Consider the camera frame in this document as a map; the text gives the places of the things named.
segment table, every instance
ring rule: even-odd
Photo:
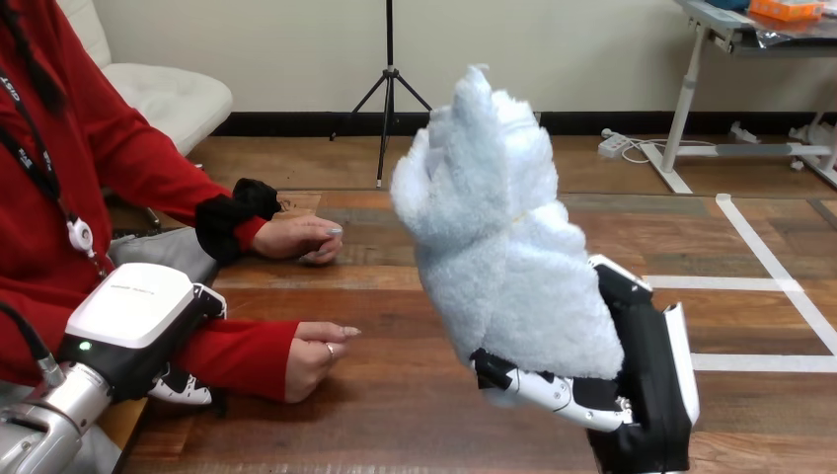
[[[225,269],[213,287],[227,298],[230,317],[333,320],[361,328],[363,336],[300,405],[235,397],[219,419],[151,402],[124,474],[596,473],[580,428],[483,400],[421,291],[412,241],[387,194],[282,198],[291,215],[316,212],[344,227],[340,260],[308,269],[250,259]],[[562,200],[591,251],[638,275],[767,276],[713,197]],[[739,199],[737,205],[837,324],[837,229],[822,217],[837,212],[837,201],[814,203]],[[783,293],[657,291],[659,305],[678,300],[693,352],[829,354]],[[837,465],[837,373],[701,371],[698,384],[693,472],[825,472]]]
[[[683,79],[680,98],[677,101],[674,120],[663,153],[660,154],[653,144],[641,145],[646,158],[666,185],[678,194],[692,193],[674,170],[675,161],[681,156],[798,156],[823,179],[837,187],[837,172],[834,171],[834,165],[837,163],[837,146],[800,143],[680,146],[683,129],[698,85],[706,44],[714,44],[724,53],[732,56],[777,58],[835,57],[837,46],[794,44],[782,47],[761,47],[755,38],[754,22],[749,18],[716,8],[703,0],[674,1],[689,17],[689,27],[695,30],[695,46],[692,49],[689,69]]]

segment black wristband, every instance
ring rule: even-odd
[[[264,220],[282,211],[277,192],[261,181],[242,179],[232,197],[219,195],[194,209],[194,230],[204,252],[220,265],[229,265],[241,256],[235,229],[258,216]]]

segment black baseboard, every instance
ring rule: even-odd
[[[332,112],[238,112],[233,113],[215,136],[320,136],[338,131],[341,136],[381,134],[383,114],[363,113],[344,122],[349,113]],[[787,135],[791,128],[809,124],[814,113],[798,112],[694,112],[686,122],[686,133],[717,135],[729,133],[736,121],[751,133]],[[541,125],[553,135],[598,135],[604,128],[624,134],[665,134],[674,112],[543,112]],[[833,122],[837,114],[826,115]],[[396,114],[393,136],[413,136],[427,126],[429,114]]]

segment white chair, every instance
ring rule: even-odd
[[[222,82],[173,67],[116,63],[93,0],[58,0],[81,43],[125,101],[168,135],[184,156],[232,112]],[[155,227],[160,219],[146,209]]]

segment red sleeve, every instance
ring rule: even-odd
[[[284,401],[295,321],[216,321],[196,333],[177,364],[210,387]]]
[[[78,302],[84,299],[79,295]],[[42,303],[34,301],[16,291],[0,289],[0,301],[8,304],[32,324],[40,338],[51,351],[57,351],[67,320],[75,309],[74,304]],[[40,375],[29,347],[18,331],[17,325],[5,314],[0,314],[0,380],[27,386],[39,383]]]
[[[131,108],[99,69],[55,2],[47,2],[65,65],[66,90],[82,124],[103,186],[128,201],[194,226],[195,207],[230,192],[181,155],[172,140]],[[254,218],[236,237],[248,250],[265,224]]]

